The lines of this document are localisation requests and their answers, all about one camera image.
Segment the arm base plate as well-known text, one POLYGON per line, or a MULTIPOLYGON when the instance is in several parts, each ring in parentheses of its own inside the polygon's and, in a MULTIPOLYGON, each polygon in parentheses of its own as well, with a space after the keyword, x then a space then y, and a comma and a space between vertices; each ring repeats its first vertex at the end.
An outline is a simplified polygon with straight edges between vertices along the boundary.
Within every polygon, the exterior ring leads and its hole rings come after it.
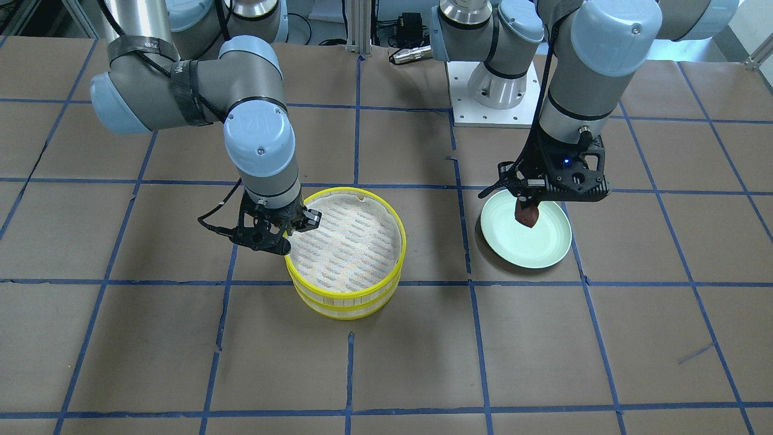
POLYGON ((447 62, 446 68, 456 126, 531 128, 540 91, 534 63, 514 79, 481 62, 447 62))

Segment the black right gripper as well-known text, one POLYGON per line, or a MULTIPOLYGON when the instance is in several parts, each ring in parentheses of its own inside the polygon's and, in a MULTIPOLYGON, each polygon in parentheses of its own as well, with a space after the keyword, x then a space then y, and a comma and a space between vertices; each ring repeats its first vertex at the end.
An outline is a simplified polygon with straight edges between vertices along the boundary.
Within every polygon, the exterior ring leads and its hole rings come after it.
POLYGON ((288 235, 319 228, 322 216, 319 210, 306 208, 301 195, 288 205, 270 209, 244 193, 239 212, 233 234, 234 244, 279 256, 286 256, 292 250, 288 235))

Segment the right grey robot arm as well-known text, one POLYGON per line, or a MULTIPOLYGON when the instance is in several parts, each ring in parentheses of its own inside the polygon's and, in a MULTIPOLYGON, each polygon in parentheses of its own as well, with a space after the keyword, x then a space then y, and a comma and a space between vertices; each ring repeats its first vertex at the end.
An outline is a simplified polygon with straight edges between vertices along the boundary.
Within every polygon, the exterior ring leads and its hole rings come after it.
POLYGON ((199 223, 235 245, 279 256, 288 237, 315 230, 321 213, 302 200, 296 135, 273 47, 257 36, 226 37, 214 60, 183 60, 172 42, 164 1, 100 1, 114 38, 109 71, 89 95, 116 134, 223 124, 226 153, 244 186, 235 228, 199 223))

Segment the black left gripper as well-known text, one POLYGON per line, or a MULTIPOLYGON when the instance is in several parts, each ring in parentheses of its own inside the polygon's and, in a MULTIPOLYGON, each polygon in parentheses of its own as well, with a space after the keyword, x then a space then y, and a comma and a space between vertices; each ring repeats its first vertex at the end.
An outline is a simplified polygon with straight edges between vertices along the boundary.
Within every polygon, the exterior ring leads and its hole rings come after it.
POLYGON ((589 130, 575 143, 555 140, 543 130, 530 132, 519 158, 507 166, 507 190, 517 196, 517 212, 538 214, 541 201, 603 200, 611 192, 605 154, 601 135, 589 130))

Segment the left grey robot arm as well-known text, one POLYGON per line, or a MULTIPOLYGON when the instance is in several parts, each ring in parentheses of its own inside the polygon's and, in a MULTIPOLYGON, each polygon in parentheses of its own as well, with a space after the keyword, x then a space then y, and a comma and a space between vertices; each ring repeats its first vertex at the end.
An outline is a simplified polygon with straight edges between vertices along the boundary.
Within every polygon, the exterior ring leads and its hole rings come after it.
POLYGON ((434 58, 478 62, 483 92, 524 86, 536 49, 548 53, 533 121, 514 161, 480 198, 505 188, 515 218, 532 227, 542 201, 597 202, 609 195, 601 132, 656 40, 701 40, 731 21, 737 1, 441 1, 432 9, 434 58))

